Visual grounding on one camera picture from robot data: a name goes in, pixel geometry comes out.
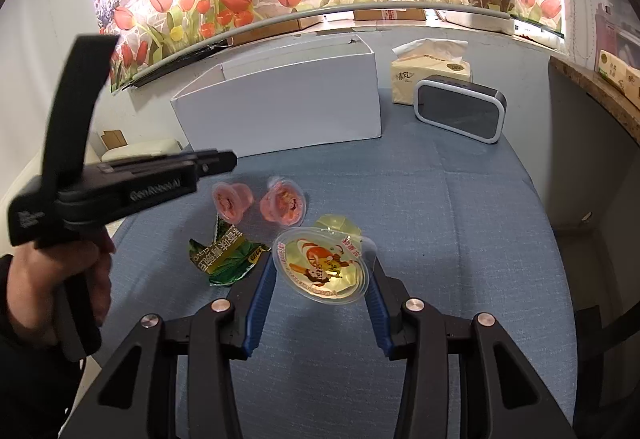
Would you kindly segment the black left sleeve forearm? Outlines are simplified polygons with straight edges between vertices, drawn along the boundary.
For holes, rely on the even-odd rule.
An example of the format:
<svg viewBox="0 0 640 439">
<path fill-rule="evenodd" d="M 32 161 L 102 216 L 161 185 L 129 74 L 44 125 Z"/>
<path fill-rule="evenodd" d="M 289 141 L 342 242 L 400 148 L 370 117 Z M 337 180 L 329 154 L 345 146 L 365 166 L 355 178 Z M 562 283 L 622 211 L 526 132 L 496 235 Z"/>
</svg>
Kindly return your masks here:
<svg viewBox="0 0 640 439">
<path fill-rule="evenodd" d="M 1 436 L 56 438 L 73 408 L 82 368 L 60 347 L 14 332 L 6 303 L 11 261 L 1 258 Z"/>
</svg>

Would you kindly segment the person's left hand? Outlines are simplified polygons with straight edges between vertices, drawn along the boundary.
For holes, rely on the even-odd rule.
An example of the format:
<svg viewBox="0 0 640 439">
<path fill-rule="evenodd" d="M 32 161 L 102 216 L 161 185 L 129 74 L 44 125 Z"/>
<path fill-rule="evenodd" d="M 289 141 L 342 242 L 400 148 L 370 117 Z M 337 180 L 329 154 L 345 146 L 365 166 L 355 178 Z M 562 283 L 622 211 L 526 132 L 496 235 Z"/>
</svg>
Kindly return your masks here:
<svg viewBox="0 0 640 439">
<path fill-rule="evenodd" d="M 89 240 L 49 249 L 33 243 L 15 248 L 6 283 L 9 321 L 17 336 L 52 344 L 54 292 L 77 274 L 87 282 L 94 323 L 102 325 L 111 307 L 112 255 L 115 245 L 107 229 Z"/>
</svg>

